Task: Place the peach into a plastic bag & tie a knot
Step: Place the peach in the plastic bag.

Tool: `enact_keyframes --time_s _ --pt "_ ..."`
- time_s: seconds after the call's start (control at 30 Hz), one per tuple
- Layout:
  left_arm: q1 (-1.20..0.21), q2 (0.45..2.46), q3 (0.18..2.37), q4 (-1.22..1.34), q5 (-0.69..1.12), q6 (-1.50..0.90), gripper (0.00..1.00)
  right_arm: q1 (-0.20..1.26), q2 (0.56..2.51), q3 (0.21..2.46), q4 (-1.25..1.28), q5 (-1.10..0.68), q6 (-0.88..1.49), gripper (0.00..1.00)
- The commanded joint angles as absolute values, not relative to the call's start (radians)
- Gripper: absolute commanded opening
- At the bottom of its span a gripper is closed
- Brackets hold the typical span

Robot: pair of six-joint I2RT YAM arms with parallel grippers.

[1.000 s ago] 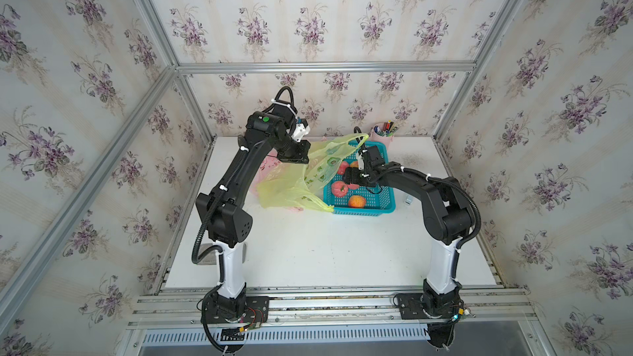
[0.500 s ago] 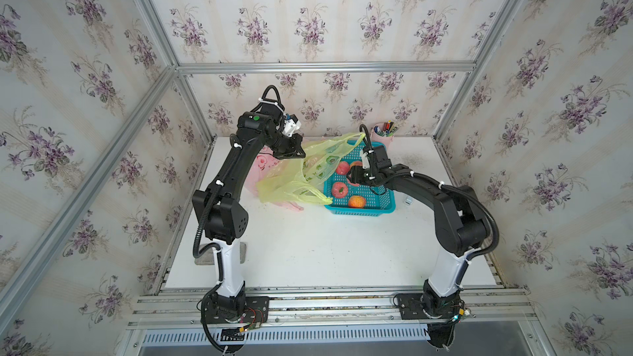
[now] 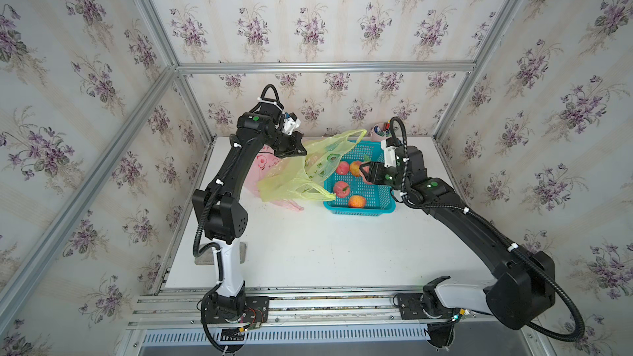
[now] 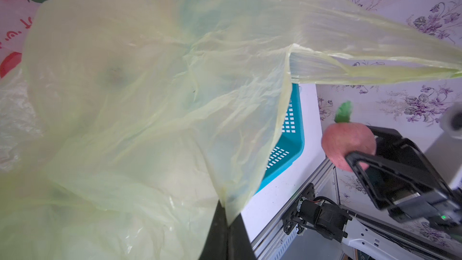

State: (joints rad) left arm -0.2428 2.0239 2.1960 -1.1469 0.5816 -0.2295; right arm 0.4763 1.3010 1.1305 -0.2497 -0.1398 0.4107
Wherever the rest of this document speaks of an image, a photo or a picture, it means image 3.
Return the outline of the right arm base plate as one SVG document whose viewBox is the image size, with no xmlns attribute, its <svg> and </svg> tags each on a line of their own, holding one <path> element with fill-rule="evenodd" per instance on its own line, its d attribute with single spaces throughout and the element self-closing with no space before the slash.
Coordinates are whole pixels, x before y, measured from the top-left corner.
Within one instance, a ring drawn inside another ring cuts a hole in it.
<svg viewBox="0 0 633 356">
<path fill-rule="evenodd" d="M 443 306 L 435 292 L 427 290 L 422 293 L 397 293 L 392 298 L 392 304 L 399 310 L 402 320 L 431 319 L 454 323 L 468 315 L 462 308 Z"/>
</svg>

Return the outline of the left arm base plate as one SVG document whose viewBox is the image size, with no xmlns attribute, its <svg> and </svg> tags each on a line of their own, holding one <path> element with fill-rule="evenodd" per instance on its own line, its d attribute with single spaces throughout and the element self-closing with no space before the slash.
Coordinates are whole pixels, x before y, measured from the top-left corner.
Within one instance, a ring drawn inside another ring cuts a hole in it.
<svg viewBox="0 0 633 356">
<path fill-rule="evenodd" d="M 200 305 L 201 321 L 209 325 L 260 324 L 268 321 L 270 298 L 266 296 L 227 298 L 213 295 L 203 303 Z"/>
</svg>

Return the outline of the yellow-green plastic bag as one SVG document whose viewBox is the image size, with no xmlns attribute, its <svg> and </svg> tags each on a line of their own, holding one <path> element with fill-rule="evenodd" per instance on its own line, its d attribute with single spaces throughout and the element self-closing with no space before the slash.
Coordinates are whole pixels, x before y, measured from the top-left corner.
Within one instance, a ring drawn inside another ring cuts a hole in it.
<svg viewBox="0 0 633 356">
<path fill-rule="evenodd" d="M 333 201 L 336 195 L 326 190 L 325 181 L 334 174 L 343 156 L 363 141 L 366 133 L 365 129 L 351 130 L 306 142 L 305 156 L 282 159 L 258 181 L 261 199 L 265 202 L 295 199 Z"/>
</svg>

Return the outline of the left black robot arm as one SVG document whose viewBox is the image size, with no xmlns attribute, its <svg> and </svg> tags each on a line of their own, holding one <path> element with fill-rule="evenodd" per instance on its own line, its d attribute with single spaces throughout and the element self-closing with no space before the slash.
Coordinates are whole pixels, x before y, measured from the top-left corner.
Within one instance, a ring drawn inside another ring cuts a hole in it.
<svg viewBox="0 0 633 356">
<path fill-rule="evenodd" d="M 268 84 L 257 104 L 237 120 L 230 148 L 217 175 L 191 202 L 197 229 L 192 255 L 213 252 L 217 282 L 201 306 L 211 303 L 241 315 L 246 307 L 245 280 L 240 269 L 240 238 L 247 229 L 248 212 L 240 203 L 242 188 L 260 150 L 265 146 L 279 159 L 304 157 L 300 121 L 281 103 L 277 88 Z"/>
</svg>

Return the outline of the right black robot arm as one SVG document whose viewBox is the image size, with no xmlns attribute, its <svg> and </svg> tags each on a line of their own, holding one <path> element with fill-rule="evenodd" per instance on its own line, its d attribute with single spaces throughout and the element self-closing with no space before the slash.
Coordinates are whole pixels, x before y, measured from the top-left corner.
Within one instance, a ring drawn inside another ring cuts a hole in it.
<svg viewBox="0 0 633 356">
<path fill-rule="evenodd" d="M 494 316 L 512 330 L 524 326 L 561 342 L 573 343 L 585 335 L 585 320 L 571 297 L 556 282 L 556 267 L 545 252 L 532 253 L 506 237 L 490 221 L 470 209 L 446 181 L 430 177 L 424 155 L 407 141 L 401 118 L 389 121 L 390 135 L 381 143 L 383 163 L 361 165 L 365 179 L 388 186 L 399 202 L 439 221 L 483 262 L 494 282 L 472 291 L 450 286 L 448 280 L 435 285 L 436 300 L 445 309 L 464 308 Z M 571 331 L 558 333 L 534 323 L 560 299 L 570 311 Z"/>
</svg>

